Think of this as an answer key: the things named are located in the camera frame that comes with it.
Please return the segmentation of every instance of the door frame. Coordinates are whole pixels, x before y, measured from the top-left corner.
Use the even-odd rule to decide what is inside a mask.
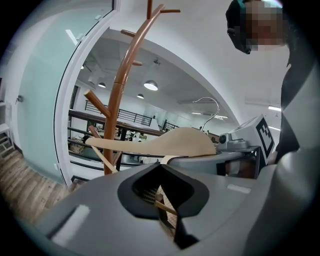
[[[57,162],[59,164],[63,180],[67,186],[72,184],[71,179],[73,177],[67,141],[70,99],[81,70],[81,66],[85,62],[88,54],[98,39],[110,27],[112,18],[120,11],[120,2],[121,0],[114,0],[113,10],[103,17],[82,39],[69,60],[60,82],[59,91],[55,101],[53,140],[55,144]]]

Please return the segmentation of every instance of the wooden floor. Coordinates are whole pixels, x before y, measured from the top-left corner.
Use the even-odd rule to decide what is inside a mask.
[[[77,190],[84,182],[71,187],[58,184],[30,169],[22,154],[12,150],[0,159],[0,192],[12,213],[34,224],[57,202]]]

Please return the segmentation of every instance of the frosted glass door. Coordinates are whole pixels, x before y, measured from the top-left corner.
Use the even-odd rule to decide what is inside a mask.
[[[57,168],[54,113],[60,82],[79,46],[76,38],[90,31],[97,16],[112,10],[111,2],[105,1],[103,8],[71,9],[50,17],[54,20],[32,50],[23,73],[19,94],[24,100],[17,107],[21,149],[35,171],[59,183],[64,181]]]

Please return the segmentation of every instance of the black hat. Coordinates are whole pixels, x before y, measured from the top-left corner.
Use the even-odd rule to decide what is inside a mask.
[[[227,33],[239,51],[250,54],[251,43],[246,39],[246,9],[244,0],[233,0],[225,13]]]
[[[243,2],[241,0],[240,3],[239,0],[233,0],[225,13],[228,29],[234,29],[241,26],[242,7],[240,6],[240,4],[243,5]]]

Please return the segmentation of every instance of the white wall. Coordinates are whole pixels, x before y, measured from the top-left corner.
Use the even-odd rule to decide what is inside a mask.
[[[207,115],[195,115],[192,119],[192,127],[199,129],[209,118],[210,116]],[[237,125],[228,123],[228,121],[213,118],[212,120],[206,123],[203,130],[209,130],[209,132],[212,134],[221,135],[230,132],[236,127]]]
[[[214,95],[239,124],[248,119],[247,112],[243,111],[248,93],[261,96],[261,88],[268,91],[274,86],[281,87],[288,48],[256,51],[250,55],[235,49],[227,34],[225,16],[230,1],[155,0],[153,5],[162,3],[167,9],[181,9],[181,13],[160,15],[142,47],[187,72]],[[136,32],[145,21],[146,8],[144,1],[130,13],[120,13],[110,28]]]
[[[28,60],[36,47],[38,41],[45,33],[51,23],[58,17],[57,15],[45,18],[33,25],[29,29],[21,32],[23,28],[17,31],[11,43],[16,45],[16,49],[11,56],[7,66],[3,69],[3,78],[1,91],[4,92],[4,101],[7,103],[7,112],[5,122],[11,127],[13,141],[21,148],[19,132],[16,99],[19,95],[20,84],[28,63]]]

